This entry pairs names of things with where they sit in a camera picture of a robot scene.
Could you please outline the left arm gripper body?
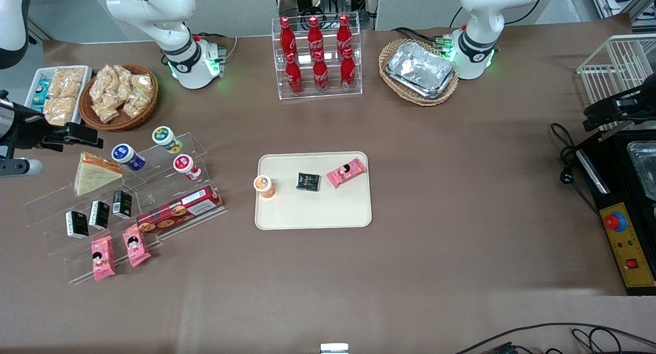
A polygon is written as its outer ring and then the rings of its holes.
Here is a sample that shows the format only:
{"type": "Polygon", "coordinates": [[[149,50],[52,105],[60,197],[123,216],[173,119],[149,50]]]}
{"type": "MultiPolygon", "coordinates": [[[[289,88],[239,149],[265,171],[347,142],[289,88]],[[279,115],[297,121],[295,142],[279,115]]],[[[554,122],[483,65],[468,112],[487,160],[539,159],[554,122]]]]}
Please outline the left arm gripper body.
{"type": "Polygon", "coordinates": [[[642,86],[641,90],[613,102],[614,115],[620,121],[651,121],[655,119],[655,88],[642,86]]]}

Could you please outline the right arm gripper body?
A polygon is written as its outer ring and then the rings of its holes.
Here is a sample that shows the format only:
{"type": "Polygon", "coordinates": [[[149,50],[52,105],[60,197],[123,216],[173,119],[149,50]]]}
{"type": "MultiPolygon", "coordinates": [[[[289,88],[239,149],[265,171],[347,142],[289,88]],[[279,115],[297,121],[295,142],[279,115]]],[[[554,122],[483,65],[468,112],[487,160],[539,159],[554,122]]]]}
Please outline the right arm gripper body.
{"type": "Polygon", "coordinates": [[[12,102],[6,90],[1,98],[1,146],[28,150],[40,145],[50,130],[43,114],[12,102]]]}

